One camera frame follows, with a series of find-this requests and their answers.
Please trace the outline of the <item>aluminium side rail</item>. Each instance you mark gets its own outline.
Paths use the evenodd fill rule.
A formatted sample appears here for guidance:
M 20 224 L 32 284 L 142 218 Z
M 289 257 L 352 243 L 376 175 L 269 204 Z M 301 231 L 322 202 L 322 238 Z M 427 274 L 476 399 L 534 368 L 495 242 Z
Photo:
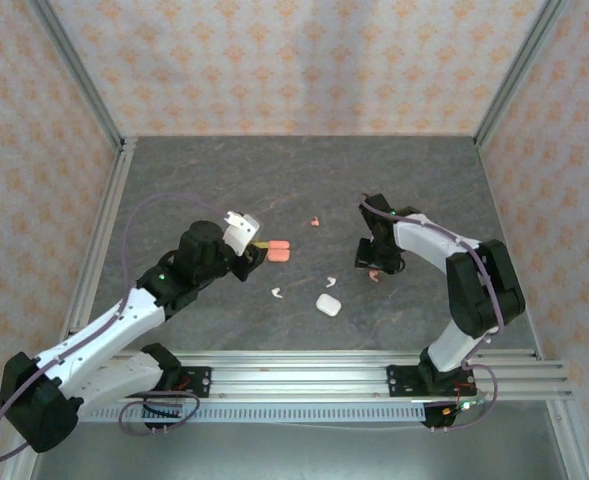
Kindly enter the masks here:
M 137 143 L 137 137 L 125 138 L 115 157 L 93 223 L 90 243 L 63 321 L 60 340 L 66 340 L 90 321 L 102 268 Z

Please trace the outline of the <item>white earbud charging case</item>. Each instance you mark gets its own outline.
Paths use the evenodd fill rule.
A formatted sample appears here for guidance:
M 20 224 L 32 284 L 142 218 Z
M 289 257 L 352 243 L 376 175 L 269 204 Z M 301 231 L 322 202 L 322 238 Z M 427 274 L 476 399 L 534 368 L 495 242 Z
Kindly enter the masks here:
M 315 307 L 321 313 L 329 317 L 335 317 L 340 312 L 342 304 L 333 296 L 323 293 L 317 298 Z

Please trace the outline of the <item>wide aluminium mounting rail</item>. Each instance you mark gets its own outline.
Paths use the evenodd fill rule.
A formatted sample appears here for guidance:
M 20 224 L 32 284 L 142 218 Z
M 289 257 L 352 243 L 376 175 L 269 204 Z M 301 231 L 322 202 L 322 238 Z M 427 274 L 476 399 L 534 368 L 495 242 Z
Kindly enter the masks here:
M 365 401 L 389 396 L 386 367 L 414 366 L 416 351 L 203 351 L 176 352 L 187 366 L 212 369 L 214 401 Z M 474 358 L 475 379 L 488 394 L 492 382 L 479 365 L 494 372 L 498 398 L 539 401 L 573 397 L 568 370 L 531 349 L 488 349 Z

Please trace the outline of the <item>aluminium frame corner post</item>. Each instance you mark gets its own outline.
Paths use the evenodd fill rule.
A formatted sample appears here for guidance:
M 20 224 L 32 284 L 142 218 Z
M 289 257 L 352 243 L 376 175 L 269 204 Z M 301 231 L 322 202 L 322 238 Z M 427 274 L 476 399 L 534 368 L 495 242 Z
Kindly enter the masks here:
M 98 88 L 85 68 L 77 49 L 73 45 L 51 1 L 26 1 L 42 24 L 76 86 L 80 89 L 81 95 L 90 107 L 109 143 L 116 151 L 120 151 L 125 143 L 124 137 L 116 126 Z
M 553 31 L 569 0 L 545 0 L 521 46 L 517 50 L 498 90 L 484 114 L 473 141 L 478 150 L 488 143 L 520 84 Z

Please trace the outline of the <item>grey metal lower panel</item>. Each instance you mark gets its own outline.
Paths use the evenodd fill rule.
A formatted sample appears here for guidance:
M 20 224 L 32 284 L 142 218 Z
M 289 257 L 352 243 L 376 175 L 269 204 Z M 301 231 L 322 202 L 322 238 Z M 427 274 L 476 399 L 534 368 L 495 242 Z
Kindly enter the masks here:
M 568 480 L 549 421 L 508 408 L 448 434 L 419 427 L 193 424 L 130 438 L 84 424 L 31 480 Z

